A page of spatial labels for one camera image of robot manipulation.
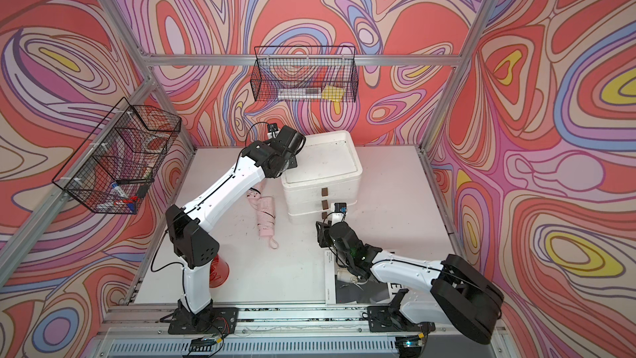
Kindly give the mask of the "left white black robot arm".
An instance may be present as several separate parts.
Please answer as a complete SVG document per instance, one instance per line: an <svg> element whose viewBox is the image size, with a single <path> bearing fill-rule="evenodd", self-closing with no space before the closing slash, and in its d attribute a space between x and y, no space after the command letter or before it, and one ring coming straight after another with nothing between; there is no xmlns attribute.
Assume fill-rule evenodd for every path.
<svg viewBox="0 0 636 358"><path fill-rule="evenodd" d="M167 232L182 264L181 304L188 313L196 316L211 305L210 266L220 249L211 236L216 223L250 188L297 167L296 156L305 142L306 136L289 126L272 132L264 141L255 140L202 194L183 207L172 205L167 209Z"/></svg>

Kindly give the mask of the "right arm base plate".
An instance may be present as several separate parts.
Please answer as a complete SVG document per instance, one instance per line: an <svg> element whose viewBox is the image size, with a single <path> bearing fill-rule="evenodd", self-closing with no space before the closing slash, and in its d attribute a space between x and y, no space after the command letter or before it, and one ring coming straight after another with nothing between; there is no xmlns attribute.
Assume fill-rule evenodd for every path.
<svg viewBox="0 0 636 358"><path fill-rule="evenodd" d="M435 323L413 323L398 310L389 305L368 306L362 312L361 318L368 322L369 331L372 333L388 332L418 332L425 335L435 331Z"/></svg>

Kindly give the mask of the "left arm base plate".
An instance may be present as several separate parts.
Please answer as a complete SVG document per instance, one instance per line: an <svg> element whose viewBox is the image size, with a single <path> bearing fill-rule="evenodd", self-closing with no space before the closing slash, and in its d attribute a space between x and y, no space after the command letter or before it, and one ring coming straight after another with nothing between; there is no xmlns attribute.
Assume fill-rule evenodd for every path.
<svg viewBox="0 0 636 358"><path fill-rule="evenodd" d="M238 323L238 308L204 308L200 313L192 314L179 306L169 322L171 335L230 335L235 332Z"/></svg>

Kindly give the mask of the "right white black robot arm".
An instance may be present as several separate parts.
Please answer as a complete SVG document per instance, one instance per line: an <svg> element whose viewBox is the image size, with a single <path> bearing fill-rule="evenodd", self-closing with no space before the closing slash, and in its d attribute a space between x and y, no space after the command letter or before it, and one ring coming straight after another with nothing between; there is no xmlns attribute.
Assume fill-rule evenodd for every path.
<svg viewBox="0 0 636 358"><path fill-rule="evenodd" d="M374 306L368 309L372 322L398 331L450 324L468 339L490 344L504 295L459 255L432 261L399 256L363 243L344 220L316 222L316 238L344 270L346 283L376 281L401 287L383 313L373 313Z"/></svg>

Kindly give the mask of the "pink umbrella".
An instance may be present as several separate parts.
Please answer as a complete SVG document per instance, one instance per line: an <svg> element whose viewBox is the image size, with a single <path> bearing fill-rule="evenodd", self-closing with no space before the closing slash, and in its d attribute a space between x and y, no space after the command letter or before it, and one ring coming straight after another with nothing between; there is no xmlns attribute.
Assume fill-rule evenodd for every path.
<svg viewBox="0 0 636 358"><path fill-rule="evenodd" d="M251 207L253 207L253 209L255 210L259 210L259 202L262 197L261 192L250 188L246 197L248 198L248 203L251 205Z"/></svg>
<svg viewBox="0 0 636 358"><path fill-rule="evenodd" d="M256 212L259 238L266 240L270 249L277 250L279 243L275 240L276 211L273 198L258 198Z"/></svg>

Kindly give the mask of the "white plastic drawer cabinet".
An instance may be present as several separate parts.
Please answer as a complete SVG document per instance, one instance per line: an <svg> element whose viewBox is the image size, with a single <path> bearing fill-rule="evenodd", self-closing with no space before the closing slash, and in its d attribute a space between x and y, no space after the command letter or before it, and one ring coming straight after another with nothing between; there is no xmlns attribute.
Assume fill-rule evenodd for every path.
<svg viewBox="0 0 636 358"><path fill-rule="evenodd" d="M296 160L282 175L291 223L311 225L336 203L357 203L363 167L349 132L308 136Z"/></svg>

